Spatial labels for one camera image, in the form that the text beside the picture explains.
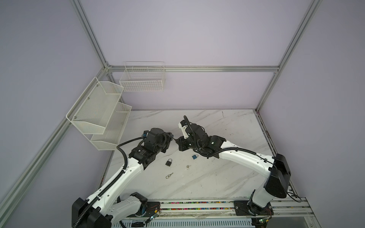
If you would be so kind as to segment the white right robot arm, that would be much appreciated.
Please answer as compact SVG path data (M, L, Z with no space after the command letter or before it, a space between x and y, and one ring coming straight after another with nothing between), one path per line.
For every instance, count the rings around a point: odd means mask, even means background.
M291 171L284 155L259 154L239 147L223 137L209 136L195 123L182 120L178 124L182 136L175 140L179 151L193 150L207 159L215 157L235 162L264 177L263 184L255 189L247 203L248 213L259 215L274 198L287 197Z

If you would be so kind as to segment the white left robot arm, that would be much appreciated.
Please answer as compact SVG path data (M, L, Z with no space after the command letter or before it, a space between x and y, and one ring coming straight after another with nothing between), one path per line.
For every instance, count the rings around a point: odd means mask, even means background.
M73 228L110 228L123 219L135 215L142 217L147 213L148 199L134 192L126 200L120 195L127 185L141 174L156 156L165 153L174 136L160 128L144 131L139 142L130 154L117 145L123 156L123 166L95 193L86 199L78 198L72 205Z

